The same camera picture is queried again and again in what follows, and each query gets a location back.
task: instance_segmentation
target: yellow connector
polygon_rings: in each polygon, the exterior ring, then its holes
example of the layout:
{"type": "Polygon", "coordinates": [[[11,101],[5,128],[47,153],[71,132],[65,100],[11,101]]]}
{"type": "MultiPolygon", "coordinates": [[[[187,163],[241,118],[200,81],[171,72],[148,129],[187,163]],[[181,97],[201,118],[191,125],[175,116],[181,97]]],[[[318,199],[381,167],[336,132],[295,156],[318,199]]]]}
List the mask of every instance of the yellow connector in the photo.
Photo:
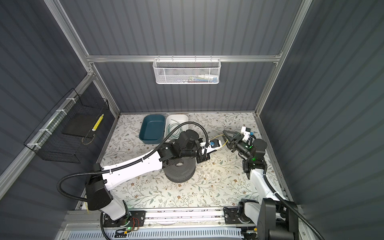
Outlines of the yellow connector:
{"type": "Polygon", "coordinates": [[[97,120],[97,122],[96,122],[96,124],[95,124],[95,126],[93,126],[93,129],[92,129],[92,131],[96,131],[96,129],[98,128],[98,126],[100,125],[100,123],[101,123],[101,120],[103,119],[103,117],[104,117],[104,113],[99,117],[99,120],[97,120]]]}

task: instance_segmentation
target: black wire basket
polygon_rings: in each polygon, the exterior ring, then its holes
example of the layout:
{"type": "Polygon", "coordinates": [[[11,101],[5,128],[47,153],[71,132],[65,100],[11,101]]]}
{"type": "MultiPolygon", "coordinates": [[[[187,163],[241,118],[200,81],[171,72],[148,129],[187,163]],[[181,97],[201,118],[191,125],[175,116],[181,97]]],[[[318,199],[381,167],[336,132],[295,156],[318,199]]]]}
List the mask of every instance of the black wire basket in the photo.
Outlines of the black wire basket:
{"type": "Polygon", "coordinates": [[[80,163],[89,158],[90,149],[97,147],[93,139],[108,112],[106,99],[76,95],[37,131],[34,141],[31,134],[24,145],[43,160],[80,163]]]}

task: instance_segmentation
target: black cable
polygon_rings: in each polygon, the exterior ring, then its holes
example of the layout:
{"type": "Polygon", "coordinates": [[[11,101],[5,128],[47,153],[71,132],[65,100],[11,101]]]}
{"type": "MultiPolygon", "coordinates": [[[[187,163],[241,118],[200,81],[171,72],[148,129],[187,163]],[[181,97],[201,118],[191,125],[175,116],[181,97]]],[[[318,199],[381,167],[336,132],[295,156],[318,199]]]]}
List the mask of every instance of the black cable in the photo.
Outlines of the black cable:
{"type": "Polygon", "coordinates": [[[111,240],[111,239],[107,236],[107,234],[105,233],[105,231],[104,231],[104,227],[103,227],[103,215],[104,215],[104,213],[102,212],[102,213],[100,214],[100,228],[101,228],[101,233],[103,234],[103,236],[105,237],[106,240],[111,240]]]}
{"type": "Polygon", "coordinates": [[[149,158],[150,156],[152,156],[152,154],[154,154],[157,150],[160,149],[160,147],[166,142],[166,140],[180,127],[186,125],[186,124],[193,124],[193,125],[196,125],[198,126],[199,128],[201,128],[203,130],[203,133],[204,133],[204,136],[205,136],[205,149],[204,149],[204,153],[201,155],[200,151],[199,151],[199,156],[200,157],[203,157],[203,156],[206,156],[207,154],[207,147],[209,146],[209,139],[208,139],[208,134],[206,132],[206,130],[204,129],[204,127],[202,125],[200,125],[199,123],[197,122],[183,122],[181,124],[179,124],[177,127],[175,127],[164,139],[163,141],[161,141],[161,143],[159,145],[157,145],[155,147],[155,149],[153,149],[150,153],[148,153],[147,155],[145,155],[144,157],[134,161],[134,162],[130,162],[128,164],[125,164],[123,166],[120,166],[120,167],[115,167],[115,168],[112,168],[112,169],[109,169],[109,170],[102,170],[102,171],[95,171],[95,172],[78,172],[78,173],[73,173],[73,174],[69,174],[65,177],[63,177],[62,179],[60,179],[56,185],[56,189],[57,191],[67,197],[67,198],[71,198],[71,199],[75,199],[75,200],[78,200],[78,201],[83,201],[83,202],[87,202],[87,199],[84,198],[84,197],[78,197],[78,196],[75,196],[75,195],[72,195],[72,194],[69,194],[67,192],[65,192],[62,188],[61,188],[61,184],[67,180],[67,179],[70,179],[72,177],[79,177],[79,176],[85,176],[85,175],[98,175],[98,174],[105,174],[105,173],[109,173],[109,172],[115,172],[115,171],[118,171],[118,170],[121,170],[121,169],[124,169],[124,168],[127,168],[127,167],[130,167],[132,165],[135,165],[136,163],[139,163],[139,162],[142,162],[144,161],[145,159],[149,158]]]}
{"type": "Polygon", "coordinates": [[[325,240],[324,237],[319,233],[319,231],[308,221],[306,218],[301,215],[296,209],[294,209],[286,200],[284,200],[277,192],[276,190],[272,187],[272,185],[269,183],[268,178],[266,177],[266,169],[267,166],[265,165],[264,168],[264,173],[263,173],[263,178],[265,183],[267,184],[268,188],[274,192],[274,195],[289,209],[291,210],[296,216],[298,216],[312,231],[313,233],[320,239],[320,240],[325,240]]]}

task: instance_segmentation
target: green cable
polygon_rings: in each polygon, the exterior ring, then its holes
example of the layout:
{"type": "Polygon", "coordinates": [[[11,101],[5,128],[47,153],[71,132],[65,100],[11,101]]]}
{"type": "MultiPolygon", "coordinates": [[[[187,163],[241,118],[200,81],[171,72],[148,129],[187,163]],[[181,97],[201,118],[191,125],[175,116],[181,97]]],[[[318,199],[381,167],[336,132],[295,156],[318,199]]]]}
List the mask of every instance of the green cable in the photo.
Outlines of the green cable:
{"type": "MultiPolygon", "coordinates": [[[[175,122],[177,122],[177,123],[174,123],[174,124],[168,124],[168,127],[167,127],[167,129],[168,129],[168,133],[170,133],[172,130],[171,130],[171,128],[172,127],[177,127],[180,123],[178,122],[178,121],[176,121],[176,120],[173,120],[173,119],[171,119],[172,121],[175,121],[175,122]]],[[[179,137],[179,135],[180,135],[180,133],[182,132],[183,130],[179,127],[171,136],[170,136],[170,138],[173,138],[173,139],[176,139],[176,138],[178,138],[179,137]]]]}

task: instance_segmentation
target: white mesh basket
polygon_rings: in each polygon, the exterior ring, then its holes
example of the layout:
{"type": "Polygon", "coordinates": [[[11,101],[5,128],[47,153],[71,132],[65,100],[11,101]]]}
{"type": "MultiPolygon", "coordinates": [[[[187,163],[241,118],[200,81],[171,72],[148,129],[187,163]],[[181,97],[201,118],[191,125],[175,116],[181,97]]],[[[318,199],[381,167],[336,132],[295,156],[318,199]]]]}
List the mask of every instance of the white mesh basket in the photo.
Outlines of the white mesh basket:
{"type": "Polygon", "coordinates": [[[217,84],[220,68],[220,59],[207,62],[153,61],[158,84],[217,84]]]}

